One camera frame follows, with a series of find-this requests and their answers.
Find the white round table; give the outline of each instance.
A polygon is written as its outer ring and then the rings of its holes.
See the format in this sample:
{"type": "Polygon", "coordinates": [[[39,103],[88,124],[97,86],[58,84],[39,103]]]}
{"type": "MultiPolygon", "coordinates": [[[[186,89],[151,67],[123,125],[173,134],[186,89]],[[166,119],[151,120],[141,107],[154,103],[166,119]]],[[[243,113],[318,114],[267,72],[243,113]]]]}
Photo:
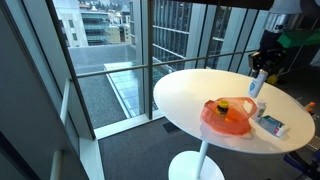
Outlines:
{"type": "Polygon", "coordinates": [[[291,96],[266,83],[257,98],[266,100],[264,115],[271,115],[290,128],[281,138],[251,119],[250,135],[244,137],[217,133],[200,120],[208,100],[248,97],[251,80],[232,72],[192,69],[168,74],[158,81],[154,100],[159,109],[181,130],[202,140],[200,152],[185,151],[172,160],[169,179],[224,179],[220,168],[206,156],[208,143],[246,153],[276,154],[294,151],[310,142],[315,133],[311,116],[291,96]]]}

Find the small box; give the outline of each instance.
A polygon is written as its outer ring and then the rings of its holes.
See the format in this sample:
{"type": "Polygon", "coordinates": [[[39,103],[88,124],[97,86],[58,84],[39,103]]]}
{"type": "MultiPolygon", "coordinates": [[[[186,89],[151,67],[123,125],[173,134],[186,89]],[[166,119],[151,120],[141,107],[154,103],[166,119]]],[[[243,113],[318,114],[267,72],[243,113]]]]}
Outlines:
{"type": "Polygon", "coordinates": [[[272,135],[280,137],[285,134],[285,132],[289,129],[282,122],[271,116],[262,117],[257,123],[265,130],[267,130],[272,135]]]}

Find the table pedestal base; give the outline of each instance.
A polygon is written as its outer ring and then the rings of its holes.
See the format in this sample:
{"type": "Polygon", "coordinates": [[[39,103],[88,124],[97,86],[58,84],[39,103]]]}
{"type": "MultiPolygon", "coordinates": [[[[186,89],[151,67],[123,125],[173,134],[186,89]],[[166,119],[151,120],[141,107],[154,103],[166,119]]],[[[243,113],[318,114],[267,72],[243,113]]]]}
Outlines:
{"type": "MultiPolygon", "coordinates": [[[[200,153],[196,151],[185,151],[173,158],[169,167],[170,180],[196,180],[196,170],[199,162],[200,153]]],[[[224,176],[218,165],[210,159],[205,157],[200,179],[214,179],[224,180],[224,176]]]]}

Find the orange mesh bag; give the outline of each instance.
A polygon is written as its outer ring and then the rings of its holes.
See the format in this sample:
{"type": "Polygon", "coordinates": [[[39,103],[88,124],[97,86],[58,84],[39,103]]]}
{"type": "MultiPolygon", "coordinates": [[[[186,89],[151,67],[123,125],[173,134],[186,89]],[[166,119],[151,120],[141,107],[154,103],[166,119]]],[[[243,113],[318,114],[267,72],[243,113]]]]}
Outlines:
{"type": "Polygon", "coordinates": [[[244,135],[251,130],[249,118],[256,112],[257,106],[251,98],[219,98],[216,101],[209,100],[205,103],[201,112],[201,119],[212,129],[223,134],[244,135]],[[218,115],[216,109],[220,100],[229,103],[225,116],[218,115]]]}

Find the table top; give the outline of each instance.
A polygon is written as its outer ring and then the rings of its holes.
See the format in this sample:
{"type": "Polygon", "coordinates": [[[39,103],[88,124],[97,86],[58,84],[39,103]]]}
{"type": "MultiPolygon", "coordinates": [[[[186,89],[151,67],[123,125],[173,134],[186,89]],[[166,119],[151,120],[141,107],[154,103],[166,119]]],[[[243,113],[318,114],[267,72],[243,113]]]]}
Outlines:
{"type": "Polygon", "coordinates": [[[200,120],[208,100],[248,97],[251,80],[252,77],[211,69],[177,71],[158,81],[154,88],[154,100],[177,127],[222,148],[254,154],[276,154],[299,149],[310,142],[315,133],[312,117],[295,99],[267,83],[264,83],[257,98],[266,100],[264,115],[270,115],[290,128],[281,138],[271,135],[251,118],[252,129],[246,136],[215,132],[200,120]]]}

